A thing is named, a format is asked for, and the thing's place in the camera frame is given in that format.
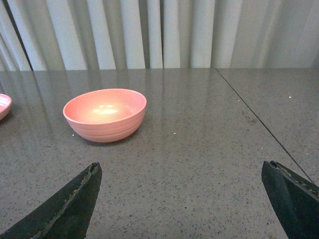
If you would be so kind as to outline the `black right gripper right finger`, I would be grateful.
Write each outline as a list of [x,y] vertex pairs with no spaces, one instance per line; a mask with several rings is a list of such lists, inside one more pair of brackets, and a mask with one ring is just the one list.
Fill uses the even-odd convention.
[[319,237],[319,188],[275,161],[264,161],[262,182],[290,239]]

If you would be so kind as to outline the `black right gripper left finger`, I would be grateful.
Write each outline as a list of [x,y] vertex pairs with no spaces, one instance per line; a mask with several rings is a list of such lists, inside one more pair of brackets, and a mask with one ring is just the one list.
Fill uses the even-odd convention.
[[2,239],[84,239],[102,180],[98,162],[1,234]]

